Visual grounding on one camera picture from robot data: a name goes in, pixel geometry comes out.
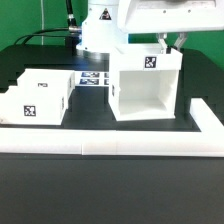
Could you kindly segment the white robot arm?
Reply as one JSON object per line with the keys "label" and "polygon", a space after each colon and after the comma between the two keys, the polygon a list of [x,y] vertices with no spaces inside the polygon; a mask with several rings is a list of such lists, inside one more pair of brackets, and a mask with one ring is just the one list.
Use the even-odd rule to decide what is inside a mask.
{"label": "white robot arm", "polygon": [[186,33],[213,30],[224,30],[224,0],[88,0],[79,49],[108,54],[129,34],[178,33],[179,46]]}

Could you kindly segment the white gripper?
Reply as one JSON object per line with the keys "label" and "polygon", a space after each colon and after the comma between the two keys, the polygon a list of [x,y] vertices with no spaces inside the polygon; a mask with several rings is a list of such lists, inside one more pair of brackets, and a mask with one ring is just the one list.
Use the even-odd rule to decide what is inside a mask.
{"label": "white gripper", "polygon": [[[166,33],[224,30],[224,0],[120,0],[118,27],[129,34],[158,33],[166,53]],[[187,40],[179,33],[174,47]]]}

